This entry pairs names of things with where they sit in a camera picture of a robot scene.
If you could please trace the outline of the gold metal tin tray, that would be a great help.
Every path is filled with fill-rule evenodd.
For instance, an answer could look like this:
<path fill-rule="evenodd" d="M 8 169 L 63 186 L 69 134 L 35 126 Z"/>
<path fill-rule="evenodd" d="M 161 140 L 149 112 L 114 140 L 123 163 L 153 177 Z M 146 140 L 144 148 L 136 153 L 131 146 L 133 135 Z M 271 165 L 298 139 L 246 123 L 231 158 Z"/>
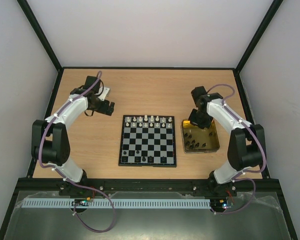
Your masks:
<path fill-rule="evenodd" d="M 199 128 L 189 120 L 181 122 L 183 151 L 186 154 L 215 153 L 220 149 L 220 143 L 215 121 L 209 128 Z"/>

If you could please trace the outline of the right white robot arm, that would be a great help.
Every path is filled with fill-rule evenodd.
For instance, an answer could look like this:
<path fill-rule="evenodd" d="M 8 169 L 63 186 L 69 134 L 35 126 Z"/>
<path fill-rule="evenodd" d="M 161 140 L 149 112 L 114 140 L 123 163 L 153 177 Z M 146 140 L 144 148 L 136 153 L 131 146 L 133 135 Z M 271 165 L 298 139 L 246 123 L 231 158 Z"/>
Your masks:
<path fill-rule="evenodd" d="M 227 183 L 234 182 L 245 173 L 262 173 L 267 165 L 265 131 L 260 124 L 240 117 L 226 100 L 235 94 L 235 89 L 228 84 L 217 84 L 213 88 L 225 86 L 232 93 L 222 97 L 218 92 L 210 93 L 203 86 L 191 91 L 195 109 L 189 116 L 192 125 L 205 129 L 216 120 L 229 134 L 227 160 L 208 178 L 208 191 L 219 196 L 226 189 Z"/>

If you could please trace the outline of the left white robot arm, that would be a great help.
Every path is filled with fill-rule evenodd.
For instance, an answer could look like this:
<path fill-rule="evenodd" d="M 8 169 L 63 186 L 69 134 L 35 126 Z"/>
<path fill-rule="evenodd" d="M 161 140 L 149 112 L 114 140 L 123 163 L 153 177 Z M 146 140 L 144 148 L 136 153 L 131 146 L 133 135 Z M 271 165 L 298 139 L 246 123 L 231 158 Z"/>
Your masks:
<path fill-rule="evenodd" d="M 32 124 L 31 155 L 42 168 L 57 172 L 64 181 L 80 183 L 86 172 L 70 157 L 71 146 L 68 130 L 84 113 L 111 116 L 115 103 L 106 99 L 110 88 L 101 80 L 102 71 L 96 76 L 87 76 L 85 84 L 74 88 L 66 102 L 51 116 Z"/>

